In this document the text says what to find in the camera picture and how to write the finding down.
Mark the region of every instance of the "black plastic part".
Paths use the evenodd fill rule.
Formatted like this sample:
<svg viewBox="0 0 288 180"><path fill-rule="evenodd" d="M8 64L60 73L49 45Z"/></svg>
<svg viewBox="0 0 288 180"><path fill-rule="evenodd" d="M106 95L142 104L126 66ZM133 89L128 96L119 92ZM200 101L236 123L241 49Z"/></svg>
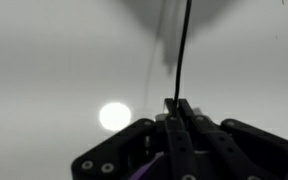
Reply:
<svg viewBox="0 0 288 180"><path fill-rule="evenodd" d="M147 155L145 137L156 131L155 122L149 119L141 119L128 126L113 137L77 158L72 164L74 180L89 179L119 179L128 171L133 171L141 164L151 160L154 155ZM85 170L82 164L91 161L93 167ZM102 166L111 163L114 170L103 173Z"/></svg>
<svg viewBox="0 0 288 180"><path fill-rule="evenodd" d="M181 180L192 175L196 180L277 180L288 176L288 141L237 120L221 126L210 118L195 115L185 99L166 99L169 114L154 122L140 119L72 164L74 180L128 179L163 152L141 180ZM85 170L82 164L91 161ZM114 165L103 173L105 163Z"/></svg>
<svg viewBox="0 0 288 180"><path fill-rule="evenodd" d="M221 129L255 162L283 178L288 174L288 141L240 121L227 119Z"/></svg>

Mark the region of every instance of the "light source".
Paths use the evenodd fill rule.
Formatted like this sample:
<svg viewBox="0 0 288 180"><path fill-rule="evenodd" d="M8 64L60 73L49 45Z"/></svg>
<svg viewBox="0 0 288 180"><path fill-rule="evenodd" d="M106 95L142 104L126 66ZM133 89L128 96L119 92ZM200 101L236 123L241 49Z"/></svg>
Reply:
<svg viewBox="0 0 288 180"><path fill-rule="evenodd" d="M105 129L119 131L130 123L131 111L122 103L109 103L101 109L99 118Z"/></svg>

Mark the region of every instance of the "wire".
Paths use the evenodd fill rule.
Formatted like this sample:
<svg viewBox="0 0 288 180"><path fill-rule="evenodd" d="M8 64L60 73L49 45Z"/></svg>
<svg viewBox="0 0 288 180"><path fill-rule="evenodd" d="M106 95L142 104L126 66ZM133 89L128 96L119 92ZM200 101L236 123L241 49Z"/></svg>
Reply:
<svg viewBox="0 0 288 180"><path fill-rule="evenodd" d="M176 70L176 83L175 83L175 95L174 95L174 107L175 108L177 107L178 96L180 94L183 56L184 56L184 50L185 50L187 30L188 30L188 25L189 25L189 21L190 21L191 7L192 7L192 0L187 0L185 17L184 17L184 26L183 26L183 32L182 32L182 39L181 39L181 46L180 46L180 52L179 52L179 56L178 56L177 70Z"/></svg>

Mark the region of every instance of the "mounting hole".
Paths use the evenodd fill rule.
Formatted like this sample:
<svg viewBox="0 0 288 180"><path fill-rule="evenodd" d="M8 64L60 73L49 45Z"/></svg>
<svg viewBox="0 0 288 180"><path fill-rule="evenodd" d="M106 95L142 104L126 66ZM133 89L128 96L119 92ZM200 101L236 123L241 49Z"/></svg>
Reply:
<svg viewBox="0 0 288 180"><path fill-rule="evenodd" d="M182 180L196 180L196 178L190 174L186 174L182 177Z"/></svg>
<svg viewBox="0 0 288 180"><path fill-rule="evenodd" d="M112 163L105 163L101 170L103 173L111 173L114 171L114 165Z"/></svg>
<svg viewBox="0 0 288 180"><path fill-rule="evenodd" d="M82 169L84 170L90 170L93 167L93 162L92 161L85 161L82 164Z"/></svg>
<svg viewBox="0 0 288 180"><path fill-rule="evenodd" d="M233 152L234 152L234 149L228 148L227 151L230 152L230 153L233 153Z"/></svg>
<svg viewBox="0 0 288 180"><path fill-rule="evenodd" d="M247 180L261 180L261 178L256 177L256 176L249 176L249 177L247 178Z"/></svg>
<svg viewBox="0 0 288 180"><path fill-rule="evenodd" d="M181 152L186 152L186 148L181 147L181 148L180 148L180 151L181 151Z"/></svg>

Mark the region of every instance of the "white wall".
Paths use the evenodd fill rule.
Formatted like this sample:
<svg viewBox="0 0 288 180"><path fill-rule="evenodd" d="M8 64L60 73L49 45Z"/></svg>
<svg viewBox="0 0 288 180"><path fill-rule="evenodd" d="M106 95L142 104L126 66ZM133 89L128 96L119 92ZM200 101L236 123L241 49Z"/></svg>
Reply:
<svg viewBox="0 0 288 180"><path fill-rule="evenodd" d="M98 122L106 103L125 103L133 121L161 113L184 9L174 5L0 0L0 179L70 179L72 160L112 135ZM188 37L181 97L217 123L288 138L288 1L195 0Z"/></svg>

